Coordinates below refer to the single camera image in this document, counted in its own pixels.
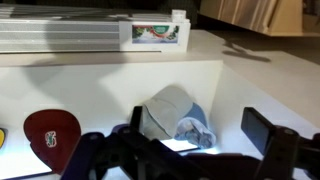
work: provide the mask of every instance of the wooden furniture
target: wooden furniture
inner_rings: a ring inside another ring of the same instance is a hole
[[[269,36],[320,36],[303,0],[202,0],[200,14]]]

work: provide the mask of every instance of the black object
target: black object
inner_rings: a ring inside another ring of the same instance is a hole
[[[244,109],[241,128],[264,155],[262,161],[241,154],[181,156],[140,134],[137,118],[141,118],[141,107],[135,107],[130,125],[114,127],[108,137],[83,135],[61,179],[101,179],[116,166],[139,180],[285,180],[292,179],[294,167],[320,179],[320,134],[312,140],[302,138],[292,129],[274,126],[253,108]]]

